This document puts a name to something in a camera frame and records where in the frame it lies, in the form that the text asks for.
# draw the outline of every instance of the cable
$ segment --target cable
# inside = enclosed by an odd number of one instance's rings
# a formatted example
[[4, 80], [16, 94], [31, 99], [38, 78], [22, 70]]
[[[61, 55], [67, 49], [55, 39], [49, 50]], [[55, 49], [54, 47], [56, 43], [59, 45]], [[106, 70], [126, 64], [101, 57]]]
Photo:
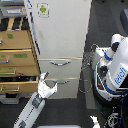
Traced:
[[109, 127], [114, 128], [114, 126], [118, 123], [118, 113], [115, 113], [116, 107], [113, 107], [113, 112], [112, 114], [107, 118], [107, 121], [105, 122], [104, 128], [106, 128], [107, 125]]
[[120, 122], [119, 122], [118, 128], [120, 128], [120, 125], [121, 125], [121, 120], [122, 120], [122, 107], [123, 107], [123, 102], [124, 102], [124, 99], [125, 99], [127, 93], [128, 93], [128, 91], [126, 91], [126, 92], [124, 93], [124, 97], [123, 97], [122, 102], [121, 102], [121, 115], [120, 115]]
[[94, 52], [93, 46], [96, 46], [96, 48], [99, 48], [99, 46], [98, 46], [97, 44], [92, 44], [92, 45], [91, 45], [91, 51], [92, 51], [92, 52]]
[[90, 86], [89, 90], [87, 90], [87, 91], [82, 91], [80, 86], [79, 86], [78, 87], [79, 91], [84, 93], [84, 94], [90, 92], [92, 90], [92, 83], [89, 80], [82, 80], [82, 81], [89, 82], [91, 86]]
[[88, 67], [90, 67], [92, 65], [92, 58], [93, 58], [93, 56], [84, 53], [83, 62], [82, 62], [82, 69], [81, 70], [84, 70], [84, 69], [86, 69], [86, 68], [88, 68]]

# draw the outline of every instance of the black floor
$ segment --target black floor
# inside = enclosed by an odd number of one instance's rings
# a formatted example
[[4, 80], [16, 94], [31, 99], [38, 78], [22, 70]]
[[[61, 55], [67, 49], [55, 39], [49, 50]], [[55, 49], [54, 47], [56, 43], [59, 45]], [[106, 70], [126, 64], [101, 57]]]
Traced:
[[[104, 4], [99, 3], [100, 1], [92, 0], [85, 52], [91, 51], [92, 44], [110, 46], [111, 37], [115, 33], [126, 36], [120, 23], [120, 12], [128, 7], [128, 1], [121, 3], [120, 0], [106, 0]], [[84, 70], [81, 78], [86, 80], [83, 73], [85, 73]], [[86, 86], [83, 80], [80, 81], [80, 86], [82, 89]], [[90, 118], [92, 115], [98, 117], [99, 124], [103, 128], [105, 118], [100, 110], [87, 109], [86, 98], [86, 95], [79, 91], [77, 99], [46, 100], [46, 105], [33, 128], [44, 125], [79, 125], [83, 128], [92, 128], [93, 122]], [[27, 101], [28, 99], [21, 99], [18, 105], [0, 103], [0, 128], [12, 128]]]

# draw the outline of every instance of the drawer handle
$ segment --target drawer handle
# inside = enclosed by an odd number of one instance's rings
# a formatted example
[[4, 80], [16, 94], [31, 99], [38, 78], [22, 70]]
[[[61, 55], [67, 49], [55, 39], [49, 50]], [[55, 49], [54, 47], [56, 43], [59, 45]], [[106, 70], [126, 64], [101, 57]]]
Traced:
[[16, 71], [14, 71], [14, 72], [8, 72], [8, 73], [0, 73], [0, 75], [15, 75], [16, 74]]
[[54, 65], [57, 65], [57, 66], [64, 66], [64, 65], [69, 64], [69, 63], [71, 63], [71, 62], [70, 62], [70, 61], [67, 61], [67, 62], [65, 62], [65, 63], [63, 63], [63, 64], [57, 64], [57, 63], [54, 62], [54, 61], [50, 61], [50, 63], [51, 63], [51, 64], [54, 64]]
[[57, 82], [57, 84], [66, 84], [66, 83], [68, 83], [70, 81], [66, 80], [66, 81], [53, 81], [53, 82]]
[[0, 64], [3, 64], [3, 63], [9, 63], [9, 59], [7, 59], [7, 61], [1, 61]]
[[1, 92], [19, 92], [19, 87], [17, 90], [6, 90], [6, 91], [3, 91], [3, 88], [4, 86], [1, 87]]

